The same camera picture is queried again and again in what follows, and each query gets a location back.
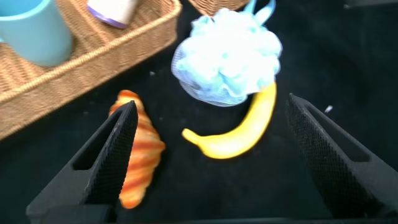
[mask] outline black cloth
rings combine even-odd
[[[28,222],[25,207],[103,123],[123,89],[142,98],[167,149],[144,201],[119,209],[119,221],[330,218],[286,124],[290,92],[320,110],[332,105],[331,119],[398,170],[397,4],[345,9],[343,1],[278,0],[266,23],[284,46],[272,121],[253,149],[223,161],[205,157],[180,133],[225,133],[241,122],[250,99],[219,108],[182,90],[170,61],[199,16],[182,4],[176,43],[0,142],[1,223]]]

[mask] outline wicker basket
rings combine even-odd
[[[43,68],[0,44],[0,139],[169,46],[182,8],[178,0],[143,0],[121,30],[96,20],[86,0],[58,5],[75,38],[69,61]]]
[[[249,0],[189,0],[200,13],[207,16],[214,16],[218,10],[228,8],[237,10],[243,7]]]

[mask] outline light blue mug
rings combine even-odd
[[[46,67],[72,52],[72,35],[53,0],[0,0],[0,42]]]

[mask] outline plastic croissant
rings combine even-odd
[[[118,100],[111,107],[109,115],[131,100],[134,100],[137,106],[138,125],[126,178],[119,194],[124,208],[134,208],[141,203],[146,188],[152,180],[154,170],[160,162],[160,153],[166,148],[164,142],[160,140],[159,134],[152,127],[137,94],[122,90],[118,95]]]

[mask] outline plastic banana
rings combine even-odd
[[[208,157],[228,159],[252,148],[260,140],[271,120],[276,99],[276,83],[270,84],[253,98],[249,112],[234,130],[220,135],[199,136],[189,129],[182,136],[196,144]]]

